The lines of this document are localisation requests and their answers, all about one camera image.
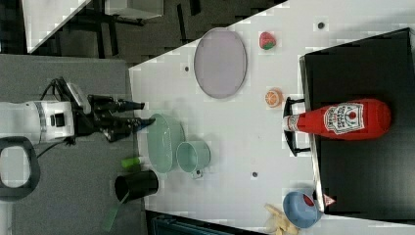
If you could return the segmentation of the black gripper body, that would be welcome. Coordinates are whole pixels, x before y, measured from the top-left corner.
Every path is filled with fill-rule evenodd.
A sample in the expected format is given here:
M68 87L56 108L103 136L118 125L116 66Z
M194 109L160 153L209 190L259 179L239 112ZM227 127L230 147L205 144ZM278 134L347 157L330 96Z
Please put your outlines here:
M78 85L63 80L63 100L70 102L73 133L65 140L74 143L77 137L101 132L109 142L115 142L115 119L112 111L115 99L111 96L86 95Z

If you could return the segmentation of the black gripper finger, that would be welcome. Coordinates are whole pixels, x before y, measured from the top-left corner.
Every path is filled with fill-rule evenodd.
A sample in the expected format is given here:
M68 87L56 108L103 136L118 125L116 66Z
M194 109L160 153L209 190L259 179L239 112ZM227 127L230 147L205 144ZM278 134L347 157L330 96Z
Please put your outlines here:
M134 111L134 110L143 110L145 107L144 103L136 103L126 100L117 100L115 102L115 110L119 113Z
M117 118L113 125L111 126L111 140L118 141L120 139L126 138L129 135L140 131L150 125L152 125L156 119L154 117L150 118L126 118L120 117Z

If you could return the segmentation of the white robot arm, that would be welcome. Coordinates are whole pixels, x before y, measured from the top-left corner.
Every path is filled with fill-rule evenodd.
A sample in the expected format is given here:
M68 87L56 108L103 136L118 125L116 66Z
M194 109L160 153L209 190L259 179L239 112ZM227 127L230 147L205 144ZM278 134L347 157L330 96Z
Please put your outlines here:
M78 137L96 132L114 143L155 122L152 117L120 116L144 109L143 103L86 95L77 85L61 77L53 79L44 92L51 93L54 98L1 104L1 155L24 157L29 169L28 178L21 185L12 186L1 181L1 199L5 202L19 201L37 187L41 170L36 146L46 145L48 149L61 143L71 146Z

